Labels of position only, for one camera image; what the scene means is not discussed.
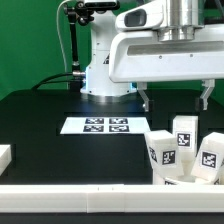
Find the printed marker sheet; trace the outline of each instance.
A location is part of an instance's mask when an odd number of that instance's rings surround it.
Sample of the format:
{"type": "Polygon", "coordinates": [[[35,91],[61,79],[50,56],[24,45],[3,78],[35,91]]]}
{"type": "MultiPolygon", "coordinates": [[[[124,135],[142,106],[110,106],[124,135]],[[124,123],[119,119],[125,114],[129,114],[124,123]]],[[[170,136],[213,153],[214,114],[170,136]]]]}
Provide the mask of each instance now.
{"type": "Polygon", "coordinates": [[[68,117],[61,134],[143,134],[150,131],[145,117],[68,117]]]}

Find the black table surface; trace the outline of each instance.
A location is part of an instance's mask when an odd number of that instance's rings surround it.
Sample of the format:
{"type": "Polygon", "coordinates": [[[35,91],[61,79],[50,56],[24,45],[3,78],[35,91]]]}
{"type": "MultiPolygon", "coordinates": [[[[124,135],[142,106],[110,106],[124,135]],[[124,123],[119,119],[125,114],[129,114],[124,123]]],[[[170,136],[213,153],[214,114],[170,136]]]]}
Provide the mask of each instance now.
{"type": "MultiPolygon", "coordinates": [[[[224,133],[224,108],[209,99],[208,110],[195,112],[199,91],[151,90],[153,112],[144,112],[137,95],[101,104],[66,90],[21,90],[0,101],[0,144],[12,145],[13,161],[0,184],[151,184],[152,169],[143,134],[60,135],[66,117],[146,117],[151,130],[172,132],[176,115],[199,117],[199,141],[213,131],[224,133]]],[[[220,223],[223,214],[1,214],[7,223],[75,220],[80,223],[220,223]]]]}

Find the white block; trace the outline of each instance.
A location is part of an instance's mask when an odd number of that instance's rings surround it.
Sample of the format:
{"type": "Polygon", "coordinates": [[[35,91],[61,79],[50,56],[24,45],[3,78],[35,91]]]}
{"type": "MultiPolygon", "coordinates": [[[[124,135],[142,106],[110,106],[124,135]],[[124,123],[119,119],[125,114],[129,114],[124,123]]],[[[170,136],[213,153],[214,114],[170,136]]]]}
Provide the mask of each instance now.
{"type": "Polygon", "coordinates": [[[124,185],[99,185],[88,190],[87,212],[124,212],[124,185]]]}
{"type": "Polygon", "coordinates": [[[202,185],[220,185],[220,178],[216,179],[215,181],[209,181],[202,178],[195,178],[196,184],[202,184],[202,185]]]}
{"type": "Polygon", "coordinates": [[[222,171],[220,174],[220,183],[221,185],[224,185],[224,172],[222,171]]]}
{"type": "Polygon", "coordinates": [[[11,146],[0,145],[0,175],[4,172],[11,161],[11,146]]]}
{"type": "Polygon", "coordinates": [[[190,176],[193,169],[195,159],[193,161],[182,161],[184,176],[190,176]]]}
{"type": "Polygon", "coordinates": [[[201,144],[191,175],[215,181],[221,173],[224,161],[224,134],[213,132],[201,144]]]}
{"type": "Polygon", "coordinates": [[[165,130],[144,135],[153,170],[161,177],[183,175],[176,137],[165,130]]]}
{"type": "Polygon", "coordinates": [[[173,135],[177,137],[182,161],[192,161],[197,154],[198,117],[176,116],[173,135]]]}
{"type": "Polygon", "coordinates": [[[159,174],[157,174],[154,170],[152,173],[152,184],[153,185],[164,185],[165,184],[165,179],[161,177],[159,174]]]}

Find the metal bracket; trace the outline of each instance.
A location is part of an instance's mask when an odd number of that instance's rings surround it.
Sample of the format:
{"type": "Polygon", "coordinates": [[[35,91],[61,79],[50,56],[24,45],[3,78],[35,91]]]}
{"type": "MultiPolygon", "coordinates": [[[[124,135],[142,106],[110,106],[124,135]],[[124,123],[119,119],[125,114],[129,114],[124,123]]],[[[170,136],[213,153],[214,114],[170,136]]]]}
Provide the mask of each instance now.
{"type": "Polygon", "coordinates": [[[202,80],[202,86],[205,87],[202,92],[200,99],[203,101],[203,110],[208,108],[208,98],[211,95],[213,89],[215,88],[215,79],[202,80]]]}
{"type": "Polygon", "coordinates": [[[145,91],[147,89],[147,83],[146,82],[138,82],[137,83],[137,90],[140,94],[140,96],[142,97],[144,104],[143,107],[145,109],[145,112],[149,111],[149,98],[148,96],[145,94],[145,91]]]}

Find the cable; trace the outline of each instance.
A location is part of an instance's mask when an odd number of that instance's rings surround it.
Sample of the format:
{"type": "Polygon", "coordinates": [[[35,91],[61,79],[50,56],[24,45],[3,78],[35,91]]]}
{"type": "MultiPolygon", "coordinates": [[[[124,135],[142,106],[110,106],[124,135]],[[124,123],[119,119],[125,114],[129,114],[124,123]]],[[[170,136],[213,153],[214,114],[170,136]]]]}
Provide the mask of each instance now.
{"type": "Polygon", "coordinates": [[[60,77],[68,77],[68,76],[72,76],[72,75],[73,75],[72,73],[65,73],[65,74],[57,74],[57,75],[50,76],[48,78],[43,79],[42,81],[40,81],[35,86],[33,86],[31,88],[31,90],[37,90],[42,84],[45,84],[49,80],[60,78],[60,77]]]}
{"type": "Polygon", "coordinates": [[[222,15],[222,18],[224,18],[224,10],[223,10],[220,0],[215,0],[215,3],[216,3],[218,10],[220,11],[220,13],[222,15]]]}
{"type": "Polygon", "coordinates": [[[64,45],[63,45],[63,41],[62,41],[62,37],[61,37],[61,32],[60,32],[59,16],[60,16],[60,9],[61,9],[61,7],[65,3],[72,2],[72,1],[74,1],[74,0],[65,0],[65,1],[61,2],[61,4],[58,6],[57,16],[56,16],[57,33],[58,33],[58,38],[59,38],[59,42],[60,42],[60,46],[61,46],[61,52],[62,52],[62,56],[63,56],[65,72],[68,72],[68,64],[67,64],[67,59],[66,59],[66,55],[65,55],[65,49],[64,49],[64,45]]]}
{"type": "Polygon", "coordinates": [[[141,6],[145,4],[144,0],[136,0],[136,2],[137,2],[137,6],[141,6]]]}
{"type": "Polygon", "coordinates": [[[35,89],[32,88],[32,90],[37,90],[40,86],[42,85],[46,85],[46,84],[54,84],[54,83],[63,83],[63,82],[66,82],[66,83],[70,83],[70,82],[80,82],[80,80],[75,80],[75,79],[70,79],[70,80],[61,80],[61,81],[50,81],[50,82],[43,82],[41,83],[40,85],[36,85],[35,86],[35,89]]]}

